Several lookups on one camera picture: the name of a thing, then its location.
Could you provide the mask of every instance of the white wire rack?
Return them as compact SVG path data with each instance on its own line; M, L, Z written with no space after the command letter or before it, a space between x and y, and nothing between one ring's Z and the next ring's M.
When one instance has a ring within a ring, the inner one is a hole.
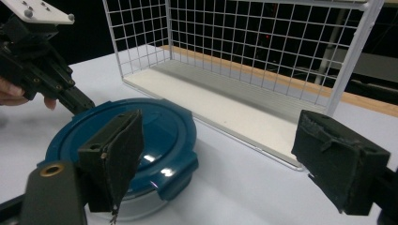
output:
M103 0L122 77L167 70L296 119L333 114L383 2Z

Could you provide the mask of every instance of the blue container lid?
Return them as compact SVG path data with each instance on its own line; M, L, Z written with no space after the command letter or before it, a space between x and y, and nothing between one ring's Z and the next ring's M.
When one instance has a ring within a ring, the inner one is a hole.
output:
M196 127L191 112L167 100L133 98L106 102L80 113L55 135L45 163L79 159L78 149L112 118L141 109L145 149L128 196L138 197L156 189L163 200L172 200L191 181L198 168L192 151Z

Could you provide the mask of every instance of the table surface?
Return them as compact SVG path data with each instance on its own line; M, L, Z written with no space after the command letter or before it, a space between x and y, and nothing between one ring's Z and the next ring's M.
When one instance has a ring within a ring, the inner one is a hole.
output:
M122 83L113 54L71 66L73 79L97 105L143 94ZM44 159L53 136L72 114L61 104L47 110L38 95L0 110L0 203L23 194L26 179ZM339 122L392 152L398 167L398 118L340 103ZM196 121L199 169L189 186L160 211L119 224L376 224L369 217L339 214L307 177Z

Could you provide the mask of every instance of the wire grid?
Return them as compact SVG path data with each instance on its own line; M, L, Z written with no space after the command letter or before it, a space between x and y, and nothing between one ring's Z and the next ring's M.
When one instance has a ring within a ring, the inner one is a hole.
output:
M122 76L173 59L321 106L368 4L103 1Z

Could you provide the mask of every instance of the human hand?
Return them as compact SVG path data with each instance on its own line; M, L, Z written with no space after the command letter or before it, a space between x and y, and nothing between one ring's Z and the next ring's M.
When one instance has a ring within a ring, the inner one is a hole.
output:
M24 90L21 87L8 82L4 78L0 77L0 104L7 106L22 105L28 101L23 97ZM50 110L55 109L56 100L48 97L44 98L44 104Z

